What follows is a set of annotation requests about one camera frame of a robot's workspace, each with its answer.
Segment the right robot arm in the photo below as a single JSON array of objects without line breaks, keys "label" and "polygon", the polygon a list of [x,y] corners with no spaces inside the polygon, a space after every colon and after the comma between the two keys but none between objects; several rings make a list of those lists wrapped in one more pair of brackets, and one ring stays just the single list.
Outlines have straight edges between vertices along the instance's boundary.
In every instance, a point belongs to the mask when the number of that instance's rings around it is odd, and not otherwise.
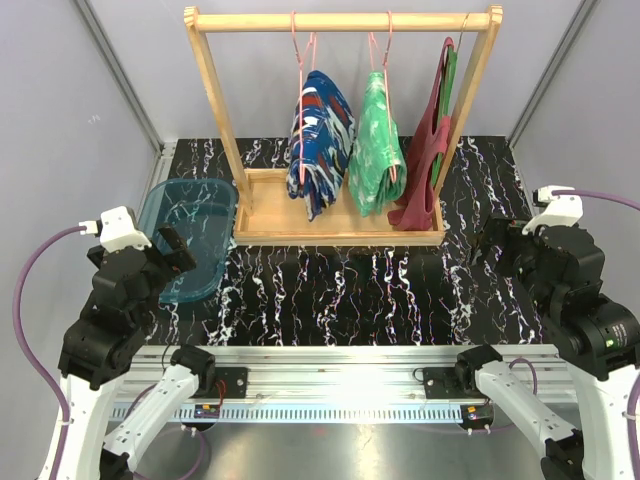
[{"label": "right robot arm", "polygon": [[566,364],[581,425],[556,417],[513,374],[497,350],[481,345],[457,357],[456,389],[491,400],[527,438],[547,479],[639,476],[639,322],[602,293],[604,252],[577,225],[543,226],[491,215],[471,260],[501,253],[496,269],[525,288],[545,338]]}]

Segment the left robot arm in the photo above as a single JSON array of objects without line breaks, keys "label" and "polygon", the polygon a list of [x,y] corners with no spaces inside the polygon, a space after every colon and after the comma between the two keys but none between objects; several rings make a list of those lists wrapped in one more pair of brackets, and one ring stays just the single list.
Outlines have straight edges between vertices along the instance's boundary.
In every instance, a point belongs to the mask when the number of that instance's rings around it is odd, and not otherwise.
[{"label": "left robot arm", "polygon": [[141,349],[168,283],[195,268],[186,242],[169,225],[161,252],[143,233],[109,250],[87,253],[97,271],[79,319],[63,338],[58,368],[63,404],[41,472],[48,479],[131,479],[144,453],[187,399],[217,383],[215,358],[194,346],[173,354],[161,379],[112,432],[106,430],[117,393]]}]

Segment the green tie-dye trousers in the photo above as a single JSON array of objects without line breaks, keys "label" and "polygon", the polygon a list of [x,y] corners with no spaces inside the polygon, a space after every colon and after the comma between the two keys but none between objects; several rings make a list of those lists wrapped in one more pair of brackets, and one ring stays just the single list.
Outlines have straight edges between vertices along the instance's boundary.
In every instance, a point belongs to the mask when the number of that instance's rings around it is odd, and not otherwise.
[{"label": "green tie-dye trousers", "polygon": [[407,167],[387,107],[383,72],[369,74],[348,172],[349,191],[362,217],[381,213],[404,193]]}]

